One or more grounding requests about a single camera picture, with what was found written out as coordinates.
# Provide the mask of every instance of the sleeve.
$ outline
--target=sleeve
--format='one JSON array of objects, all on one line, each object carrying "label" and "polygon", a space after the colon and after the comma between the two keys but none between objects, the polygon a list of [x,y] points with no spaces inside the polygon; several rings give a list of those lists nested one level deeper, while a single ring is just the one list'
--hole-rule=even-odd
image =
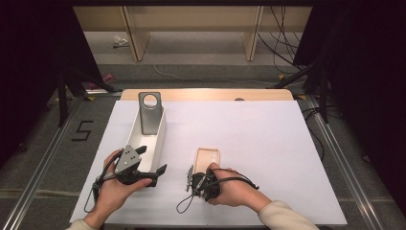
[{"label": "sleeve", "polygon": [[83,219],[77,219],[66,230],[97,230],[97,229],[89,226],[89,224],[83,221]]},{"label": "sleeve", "polygon": [[260,221],[272,230],[319,229],[282,201],[272,201],[258,213]]}]

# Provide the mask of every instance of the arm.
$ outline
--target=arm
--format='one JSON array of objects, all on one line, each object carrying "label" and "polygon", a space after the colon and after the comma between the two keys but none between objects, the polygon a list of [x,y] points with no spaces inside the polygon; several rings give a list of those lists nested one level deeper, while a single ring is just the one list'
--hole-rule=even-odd
[{"label": "arm", "polygon": [[[214,170],[219,169],[219,167],[216,163],[212,163],[209,169]],[[214,174],[217,179],[236,176],[227,171],[214,171]],[[210,199],[209,203],[213,205],[225,204],[232,207],[246,206],[258,213],[260,221],[273,230],[318,229],[307,218],[294,212],[287,204],[281,201],[272,201],[247,183],[229,180],[220,183],[220,189],[220,195]]]},{"label": "arm", "polygon": [[[119,150],[112,152],[104,160],[104,165],[106,165],[117,152],[119,152]],[[110,173],[113,171],[114,163],[110,165],[107,172]],[[107,218],[116,210],[120,209],[132,193],[144,188],[151,181],[151,179],[142,179],[131,185],[124,185],[116,178],[104,181],[100,189],[99,198],[92,212],[87,214],[83,220],[73,222],[68,229],[100,229]]]}]

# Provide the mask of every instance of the white table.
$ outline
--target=white table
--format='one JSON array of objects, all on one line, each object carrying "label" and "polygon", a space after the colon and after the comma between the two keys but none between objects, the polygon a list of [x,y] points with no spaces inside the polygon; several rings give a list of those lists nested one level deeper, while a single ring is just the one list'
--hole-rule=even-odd
[{"label": "white table", "polygon": [[[184,214],[176,205],[189,193],[186,178],[199,147],[218,148],[220,166],[237,169],[274,200],[287,202],[315,224],[347,224],[304,118],[294,101],[165,101],[167,132],[160,166],[167,171],[155,188],[132,195],[106,223],[146,227],[262,226],[245,207],[212,206],[195,198]],[[104,158],[124,147],[138,111],[136,101],[118,101],[83,186],[71,221],[83,207]],[[93,205],[90,198],[88,209]]]}]

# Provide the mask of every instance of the metal frame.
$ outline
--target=metal frame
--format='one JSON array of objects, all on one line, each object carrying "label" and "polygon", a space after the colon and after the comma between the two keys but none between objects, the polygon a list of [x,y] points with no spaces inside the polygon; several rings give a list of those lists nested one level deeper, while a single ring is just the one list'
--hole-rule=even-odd
[{"label": "metal frame", "polygon": [[69,115],[66,118],[65,123],[63,126],[60,126],[56,130],[56,134],[54,135],[51,144],[48,146],[47,150],[44,153],[41,161],[39,162],[36,170],[31,177],[28,185],[24,189],[21,197],[18,199],[17,203],[15,204],[14,208],[12,209],[6,224],[3,226],[3,230],[13,230],[18,229],[21,221],[23,220],[25,214],[27,213],[31,202],[34,199],[34,195],[36,193],[37,188],[41,184],[45,173],[48,171],[51,163],[56,155],[56,151],[60,146],[61,141],[63,140],[64,134],[66,129],[70,125],[70,121],[72,117],[75,115],[76,110],[78,109],[82,98],[74,98],[71,110],[69,111]]},{"label": "metal frame", "polygon": [[[313,96],[308,95],[307,97],[308,97],[307,103],[309,107],[318,106]],[[332,130],[330,129],[329,125],[324,122],[320,114],[316,114],[315,116],[317,124],[320,130],[323,132],[323,136],[327,141],[327,144],[331,150],[332,155],[334,156],[337,166],[340,169],[341,174],[343,175],[347,183],[347,186],[350,189],[352,197],[354,198],[355,203],[357,204],[359,211],[361,212],[361,215],[364,218],[364,221],[366,222],[368,228],[384,229],[379,217],[377,216],[373,208],[372,203],[368,199],[365,191],[362,189],[361,184],[358,182],[358,179],[355,173],[353,172],[350,163],[346,158],[346,155],[341,150],[340,145],[335,139],[335,136]]]}]

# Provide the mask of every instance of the person's left hand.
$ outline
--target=person's left hand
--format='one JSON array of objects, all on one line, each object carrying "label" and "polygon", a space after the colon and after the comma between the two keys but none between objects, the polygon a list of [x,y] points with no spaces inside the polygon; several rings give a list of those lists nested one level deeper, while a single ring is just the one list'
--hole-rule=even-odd
[{"label": "person's left hand", "polygon": [[[104,166],[110,161],[120,149],[113,151],[105,160]],[[114,172],[114,162],[108,167],[106,173]],[[93,228],[100,228],[105,220],[116,210],[120,209],[126,199],[134,192],[144,188],[151,179],[142,179],[131,185],[122,184],[116,178],[104,181],[101,186],[99,198],[94,209],[83,220]]]}]

